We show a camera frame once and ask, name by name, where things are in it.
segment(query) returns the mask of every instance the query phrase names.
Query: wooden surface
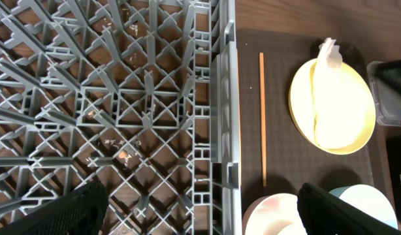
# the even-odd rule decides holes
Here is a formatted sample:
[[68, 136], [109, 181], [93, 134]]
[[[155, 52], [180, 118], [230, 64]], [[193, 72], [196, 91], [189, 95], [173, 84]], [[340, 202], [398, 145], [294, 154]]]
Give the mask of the wooden surface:
[[[401, 58], [401, 0], [236, 0], [236, 29], [332, 37], [356, 46], [366, 63]], [[391, 202], [385, 138], [396, 134], [401, 128], [377, 125], [368, 143], [375, 186]]]

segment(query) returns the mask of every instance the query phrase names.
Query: clear plastic container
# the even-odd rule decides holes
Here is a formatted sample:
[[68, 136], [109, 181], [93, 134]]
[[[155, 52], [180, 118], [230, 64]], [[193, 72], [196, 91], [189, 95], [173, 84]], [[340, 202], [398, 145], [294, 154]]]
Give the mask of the clear plastic container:
[[374, 61], [367, 66], [370, 91], [376, 106], [376, 121], [380, 125], [401, 127], [401, 94], [374, 76], [382, 62]]

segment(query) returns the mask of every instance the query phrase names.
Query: debris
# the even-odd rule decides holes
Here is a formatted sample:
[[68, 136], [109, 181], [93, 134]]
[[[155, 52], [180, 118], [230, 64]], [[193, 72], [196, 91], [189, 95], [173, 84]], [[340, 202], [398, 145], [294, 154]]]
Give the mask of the debris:
[[129, 28], [135, 32], [135, 36], [138, 35], [138, 25], [131, 24], [131, 26], [129, 26]]
[[92, 118], [95, 114], [96, 114], [96, 112], [94, 110], [92, 110], [89, 112], [88, 117]]
[[126, 159], [126, 158], [128, 158], [128, 153], [125, 151], [125, 150], [123, 150], [120, 154], [119, 154], [119, 158], [120, 159]]

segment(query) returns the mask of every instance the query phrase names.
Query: brown tray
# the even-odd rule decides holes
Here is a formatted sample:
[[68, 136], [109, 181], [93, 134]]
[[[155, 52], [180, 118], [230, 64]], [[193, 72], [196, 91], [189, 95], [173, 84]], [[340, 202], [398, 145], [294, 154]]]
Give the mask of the brown tray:
[[[237, 32], [242, 146], [242, 211], [262, 196], [293, 193], [304, 182], [329, 191], [364, 183], [374, 185], [367, 146], [349, 155], [326, 153], [309, 143], [293, 123], [288, 92], [299, 67], [315, 58], [321, 39], [243, 30]], [[265, 56], [267, 187], [261, 173], [259, 53]], [[340, 43], [343, 60], [363, 78], [360, 52]]]

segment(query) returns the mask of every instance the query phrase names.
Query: food crumb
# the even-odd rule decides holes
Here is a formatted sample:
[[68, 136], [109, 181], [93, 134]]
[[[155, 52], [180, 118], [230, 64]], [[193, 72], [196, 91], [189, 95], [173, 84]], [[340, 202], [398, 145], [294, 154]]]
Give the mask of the food crumb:
[[94, 110], [90, 111], [89, 114], [88, 114], [88, 117], [92, 118], [95, 115], [95, 113], [96, 112]]
[[123, 151], [119, 154], [119, 158], [120, 158], [120, 159], [126, 159], [126, 158], [128, 158], [128, 156], [129, 156], [129, 154], [128, 154], [125, 150], [123, 150]]

